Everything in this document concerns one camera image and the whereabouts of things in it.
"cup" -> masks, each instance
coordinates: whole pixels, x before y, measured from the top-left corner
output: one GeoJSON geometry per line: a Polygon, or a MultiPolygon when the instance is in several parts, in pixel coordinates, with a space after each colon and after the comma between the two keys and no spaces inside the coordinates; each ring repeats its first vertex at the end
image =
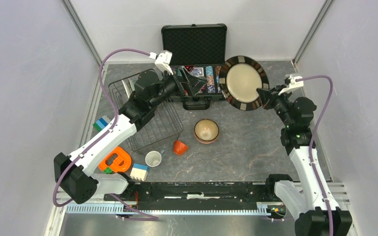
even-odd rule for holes
{"type": "Polygon", "coordinates": [[[164,150],[158,151],[150,151],[146,155],[146,164],[150,167],[156,167],[160,165],[161,158],[164,155],[164,150]]]}

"wire dish rack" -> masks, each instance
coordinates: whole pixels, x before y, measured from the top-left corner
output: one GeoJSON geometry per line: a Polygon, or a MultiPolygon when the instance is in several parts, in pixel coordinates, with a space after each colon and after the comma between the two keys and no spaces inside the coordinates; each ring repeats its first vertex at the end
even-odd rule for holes
{"type": "MultiPolygon", "coordinates": [[[[118,108],[121,108],[127,101],[128,95],[132,91],[131,84],[138,80],[138,76],[146,71],[128,76],[108,85],[111,98],[118,108]]],[[[132,151],[142,155],[165,144],[172,144],[177,140],[183,131],[183,124],[177,115],[172,102],[167,100],[161,103],[154,117],[140,131],[129,137],[126,142],[132,151]]]]}

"bowl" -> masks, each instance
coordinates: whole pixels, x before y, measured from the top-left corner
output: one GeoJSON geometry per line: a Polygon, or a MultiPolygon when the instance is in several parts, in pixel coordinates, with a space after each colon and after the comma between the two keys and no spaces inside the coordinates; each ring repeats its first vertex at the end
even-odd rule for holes
{"type": "Polygon", "coordinates": [[[211,119],[202,119],[198,121],[194,128],[195,138],[203,143],[213,143],[220,133],[220,128],[217,123],[211,119]]]}

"white wall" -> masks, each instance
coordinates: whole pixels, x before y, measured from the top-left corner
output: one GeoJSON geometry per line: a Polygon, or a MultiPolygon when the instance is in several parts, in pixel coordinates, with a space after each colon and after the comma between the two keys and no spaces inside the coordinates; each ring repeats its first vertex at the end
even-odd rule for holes
{"type": "MultiPolygon", "coordinates": [[[[224,23],[226,57],[292,59],[324,0],[71,0],[99,55],[162,50],[161,27],[224,23]]],[[[116,54],[111,61],[147,61],[116,54]]]]}
{"type": "MultiPolygon", "coordinates": [[[[378,2],[335,1],[299,72],[334,80],[319,138],[334,176],[345,183],[361,235],[378,235],[378,2]]],[[[305,89],[321,108],[328,83],[307,82],[305,89]]]]}
{"type": "Polygon", "coordinates": [[[0,0],[0,236],[43,235],[53,158],[78,145],[96,65],[58,0],[0,0]]]}

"poker chip set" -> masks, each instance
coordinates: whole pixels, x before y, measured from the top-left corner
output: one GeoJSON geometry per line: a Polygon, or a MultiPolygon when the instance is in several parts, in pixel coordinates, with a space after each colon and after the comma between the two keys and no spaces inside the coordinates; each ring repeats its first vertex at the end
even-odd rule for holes
{"type": "Polygon", "coordinates": [[[164,26],[161,29],[163,49],[173,53],[172,69],[176,71],[184,65],[191,75],[207,79],[206,86],[194,96],[171,97],[174,102],[182,102],[186,110],[208,109],[211,101],[225,100],[219,73],[225,63],[226,32],[224,24],[164,26]]]}

